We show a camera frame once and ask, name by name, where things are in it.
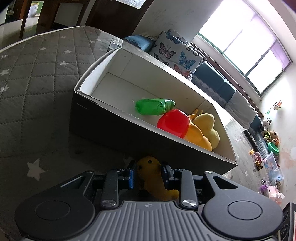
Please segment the yellow rubber duck toy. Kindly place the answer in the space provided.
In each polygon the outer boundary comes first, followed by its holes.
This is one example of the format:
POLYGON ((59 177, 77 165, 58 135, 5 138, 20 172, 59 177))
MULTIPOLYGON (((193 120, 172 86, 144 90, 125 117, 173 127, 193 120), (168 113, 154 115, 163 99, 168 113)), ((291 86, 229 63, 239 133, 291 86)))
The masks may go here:
POLYGON ((145 157, 137 163, 137 173, 146 190, 157 201, 171 201, 179 198, 179 191, 166 190, 162 178, 161 163, 154 157, 145 157))

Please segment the black cardboard box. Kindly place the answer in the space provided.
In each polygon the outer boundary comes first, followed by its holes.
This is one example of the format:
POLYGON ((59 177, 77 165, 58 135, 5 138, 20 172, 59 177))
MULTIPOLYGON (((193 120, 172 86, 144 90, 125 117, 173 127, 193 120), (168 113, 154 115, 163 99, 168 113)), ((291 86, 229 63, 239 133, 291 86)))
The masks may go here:
POLYGON ((95 61, 74 87, 69 133, 77 150, 94 155, 153 156, 194 174, 224 174, 237 165, 227 118, 219 104, 173 69, 119 48, 95 61), (135 108, 138 100, 150 98, 173 100, 183 115, 195 109, 213 114, 218 146, 208 151, 180 137, 179 118, 174 118, 173 133, 158 128, 159 116, 135 108))

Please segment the butterfly print pillow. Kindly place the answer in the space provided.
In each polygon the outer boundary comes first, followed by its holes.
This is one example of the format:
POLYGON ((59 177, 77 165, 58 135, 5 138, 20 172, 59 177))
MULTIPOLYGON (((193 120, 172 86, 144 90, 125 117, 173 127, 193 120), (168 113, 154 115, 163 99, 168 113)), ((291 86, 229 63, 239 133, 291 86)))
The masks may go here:
POLYGON ((189 81, 196 69, 206 61, 199 50, 173 29, 160 33, 149 54, 189 81))

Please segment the blue cushion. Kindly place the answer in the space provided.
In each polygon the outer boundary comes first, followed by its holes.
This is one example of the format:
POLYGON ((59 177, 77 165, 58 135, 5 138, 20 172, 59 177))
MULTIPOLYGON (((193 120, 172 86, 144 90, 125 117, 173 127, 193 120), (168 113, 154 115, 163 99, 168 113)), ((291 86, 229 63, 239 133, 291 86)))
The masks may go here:
POLYGON ((124 40, 145 52, 149 52, 155 43, 155 41, 142 35, 128 36, 124 40))

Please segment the dark wooden door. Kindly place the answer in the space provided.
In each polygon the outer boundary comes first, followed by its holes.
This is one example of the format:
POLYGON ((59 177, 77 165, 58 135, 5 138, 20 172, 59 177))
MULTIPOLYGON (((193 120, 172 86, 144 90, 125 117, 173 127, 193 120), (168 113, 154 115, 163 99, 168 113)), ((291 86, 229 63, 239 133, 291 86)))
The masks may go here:
POLYGON ((85 25, 122 39, 132 35, 152 3, 152 0, 144 1, 141 8, 137 9, 118 1, 96 1, 85 25))

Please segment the yellow plush toy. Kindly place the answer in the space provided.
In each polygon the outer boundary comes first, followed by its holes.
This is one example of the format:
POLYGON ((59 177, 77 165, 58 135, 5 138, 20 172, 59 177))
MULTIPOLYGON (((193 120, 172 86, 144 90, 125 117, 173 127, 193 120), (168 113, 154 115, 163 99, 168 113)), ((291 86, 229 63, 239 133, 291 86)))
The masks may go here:
POLYGON ((197 127, 199 127, 203 135, 209 140, 209 142, 211 143, 212 149, 215 149, 220 142, 220 136, 218 132, 214 129, 214 124, 215 124, 214 116, 209 113, 203 113, 195 117, 192 120, 192 122, 197 127))

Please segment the dark wooden console table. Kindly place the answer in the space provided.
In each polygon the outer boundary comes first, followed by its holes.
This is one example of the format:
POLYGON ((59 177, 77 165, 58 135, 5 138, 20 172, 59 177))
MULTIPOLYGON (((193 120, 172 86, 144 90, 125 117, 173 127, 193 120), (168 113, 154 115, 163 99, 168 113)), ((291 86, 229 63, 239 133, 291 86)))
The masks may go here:
POLYGON ((95 1, 43 1, 37 32, 84 25, 95 1))

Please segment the window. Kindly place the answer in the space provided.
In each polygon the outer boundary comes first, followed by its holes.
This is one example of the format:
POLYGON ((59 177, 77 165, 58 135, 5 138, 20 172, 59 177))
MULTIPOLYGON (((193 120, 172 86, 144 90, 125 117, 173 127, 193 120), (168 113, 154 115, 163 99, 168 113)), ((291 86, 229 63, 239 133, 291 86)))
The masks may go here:
POLYGON ((222 1, 198 32, 262 96, 292 63, 278 37, 246 1, 222 1))

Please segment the dark blue sofa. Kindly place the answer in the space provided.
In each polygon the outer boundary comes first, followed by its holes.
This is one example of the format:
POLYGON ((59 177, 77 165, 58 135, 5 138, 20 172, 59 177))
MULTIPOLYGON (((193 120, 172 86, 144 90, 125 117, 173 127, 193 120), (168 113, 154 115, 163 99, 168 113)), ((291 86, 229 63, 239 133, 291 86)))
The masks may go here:
MULTIPOLYGON (((235 93, 235 88, 227 79, 207 62, 197 68, 193 75, 192 83, 208 94, 208 96, 214 99, 215 102, 219 103, 223 108, 226 107, 226 104, 235 93)), ((261 135, 261 126, 262 121, 260 117, 255 115, 247 130, 254 138, 254 142, 262 158, 266 158, 269 152, 261 135)))

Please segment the red plastic ball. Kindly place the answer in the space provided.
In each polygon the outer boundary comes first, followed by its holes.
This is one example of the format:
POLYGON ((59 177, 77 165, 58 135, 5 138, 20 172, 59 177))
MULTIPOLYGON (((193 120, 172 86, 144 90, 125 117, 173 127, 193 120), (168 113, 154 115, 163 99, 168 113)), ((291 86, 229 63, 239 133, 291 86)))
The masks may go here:
POLYGON ((179 138, 184 138, 189 128, 189 117, 184 112, 173 109, 158 120, 157 127, 179 138))

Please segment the orange rubber whale toy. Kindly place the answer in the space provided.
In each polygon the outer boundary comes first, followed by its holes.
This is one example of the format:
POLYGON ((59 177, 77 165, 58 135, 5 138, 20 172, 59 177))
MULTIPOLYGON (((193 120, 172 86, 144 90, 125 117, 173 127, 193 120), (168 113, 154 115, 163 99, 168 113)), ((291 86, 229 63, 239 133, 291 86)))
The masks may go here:
POLYGON ((198 109, 195 109, 192 114, 188 115, 189 118, 189 127, 184 140, 191 142, 201 148, 212 151, 212 145, 209 140, 203 135, 200 128, 193 124, 192 120, 197 117, 198 109))

